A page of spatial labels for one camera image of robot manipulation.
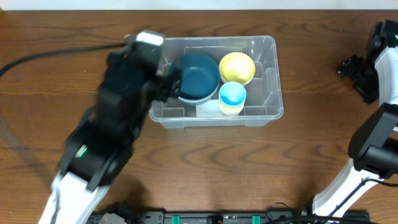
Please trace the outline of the yellow cup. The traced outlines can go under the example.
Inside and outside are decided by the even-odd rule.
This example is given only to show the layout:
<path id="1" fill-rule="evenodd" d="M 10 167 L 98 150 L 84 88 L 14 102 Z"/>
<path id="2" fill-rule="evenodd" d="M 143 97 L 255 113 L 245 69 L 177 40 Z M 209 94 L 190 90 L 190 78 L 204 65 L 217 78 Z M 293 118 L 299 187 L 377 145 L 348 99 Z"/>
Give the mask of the yellow cup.
<path id="1" fill-rule="evenodd" d="M 239 105 L 228 105 L 222 101 L 219 101 L 219 107 L 221 111 L 241 111 L 244 108 L 244 102 Z"/>

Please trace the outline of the cream cup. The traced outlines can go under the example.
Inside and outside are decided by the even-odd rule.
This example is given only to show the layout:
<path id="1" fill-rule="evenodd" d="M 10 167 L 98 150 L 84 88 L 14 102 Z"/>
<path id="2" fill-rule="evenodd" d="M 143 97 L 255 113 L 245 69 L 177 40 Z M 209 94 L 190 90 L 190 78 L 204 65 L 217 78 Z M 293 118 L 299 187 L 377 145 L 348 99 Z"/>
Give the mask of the cream cup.
<path id="1" fill-rule="evenodd" d="M 239 116 L 243 110 L 241 111 L 221 111 L 222 116 Z"/>

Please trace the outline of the light blue cup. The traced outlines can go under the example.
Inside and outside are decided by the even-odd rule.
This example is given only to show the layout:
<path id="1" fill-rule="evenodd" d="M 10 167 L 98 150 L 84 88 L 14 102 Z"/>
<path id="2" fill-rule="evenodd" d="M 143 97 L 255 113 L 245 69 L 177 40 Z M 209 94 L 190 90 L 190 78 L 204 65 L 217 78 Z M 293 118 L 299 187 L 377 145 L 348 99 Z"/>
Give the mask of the light blue cup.
<path id="1" fill-rule="evenodd" d="M 219 91 L 219 99 L 225 105 L 239 106 L 246 100 L 246 89 L 238 82 L 224 83 Z"/>

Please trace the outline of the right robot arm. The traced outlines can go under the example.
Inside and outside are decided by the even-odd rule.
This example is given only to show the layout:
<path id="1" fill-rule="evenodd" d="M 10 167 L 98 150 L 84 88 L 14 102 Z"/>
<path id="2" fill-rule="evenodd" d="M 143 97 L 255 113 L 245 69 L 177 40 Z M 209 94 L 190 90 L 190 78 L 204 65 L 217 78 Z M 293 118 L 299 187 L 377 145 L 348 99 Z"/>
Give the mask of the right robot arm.
<path id="1" fill-rule="evenodd" d="M 349 159 L 331 184 L 312 201 L 317 216 L 342 217 L 367 190 L 397 174 L 397 47 L 377 57 L 379 108 L 349 142 Z"/>

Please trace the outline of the small yellow bowl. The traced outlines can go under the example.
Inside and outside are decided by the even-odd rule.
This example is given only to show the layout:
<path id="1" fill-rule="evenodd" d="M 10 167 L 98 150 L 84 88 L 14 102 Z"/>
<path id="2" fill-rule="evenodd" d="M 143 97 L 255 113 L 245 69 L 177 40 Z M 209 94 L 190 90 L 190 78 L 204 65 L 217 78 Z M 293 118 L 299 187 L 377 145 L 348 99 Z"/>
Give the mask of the small yellow bowl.
<path id="1" fill-rule="evenodd" d="M 256 67 L 250 56 L 241 52 L 231 52 L 221 59 L 219 70 L 225 83 L 238 82 L 247 85 L 253 79 Z"/>

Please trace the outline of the blue bowl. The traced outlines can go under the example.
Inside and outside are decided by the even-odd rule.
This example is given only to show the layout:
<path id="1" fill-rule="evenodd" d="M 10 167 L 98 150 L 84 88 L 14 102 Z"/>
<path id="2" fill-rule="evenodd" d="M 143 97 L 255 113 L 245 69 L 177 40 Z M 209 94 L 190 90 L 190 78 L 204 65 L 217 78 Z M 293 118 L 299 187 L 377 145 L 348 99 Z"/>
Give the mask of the blue bowl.
<path id="1" fill-rule="evenodd" d="M 220 84 L 220 71 L 216 62 L 205 54 L 186 54 L 179 57 L 183 66 L 181 95 L 193 99 L 204 98 L 216 91 Z"/>

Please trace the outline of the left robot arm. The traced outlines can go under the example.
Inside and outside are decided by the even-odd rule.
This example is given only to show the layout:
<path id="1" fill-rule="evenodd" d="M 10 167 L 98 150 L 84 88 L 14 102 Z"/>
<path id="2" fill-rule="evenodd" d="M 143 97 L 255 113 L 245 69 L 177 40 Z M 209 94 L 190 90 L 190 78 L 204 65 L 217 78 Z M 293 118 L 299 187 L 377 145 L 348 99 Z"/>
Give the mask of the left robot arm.
<path id="1" fill-rule="evenodd" d="M 97 102 L 67 138 L 40 223 L 85 223 L 131 158 L 151 103 L 178 96 L 181 72 L 157 74 L 162 48 L 135 42 L 108 55 Z"/>

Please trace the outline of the large cream bowl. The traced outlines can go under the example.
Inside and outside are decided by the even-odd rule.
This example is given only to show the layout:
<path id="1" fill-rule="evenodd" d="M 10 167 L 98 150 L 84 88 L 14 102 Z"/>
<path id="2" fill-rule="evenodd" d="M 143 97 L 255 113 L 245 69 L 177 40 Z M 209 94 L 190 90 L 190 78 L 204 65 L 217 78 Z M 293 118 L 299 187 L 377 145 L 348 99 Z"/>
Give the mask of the large cream bowl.
<path id="1" fill-rule="evenodd" d="M 178 97 L 178 99 L 181 102 L 189 104 L 189 105 L 201 105 L 201 104 L 206 103 L 209 100 L 212 100 L 216 95 L 217 95 L 217 91 L 214 91 L 212 94 L 210 94 L 204 98 L 193 99 L 189 95 L 181 95 Z"/>

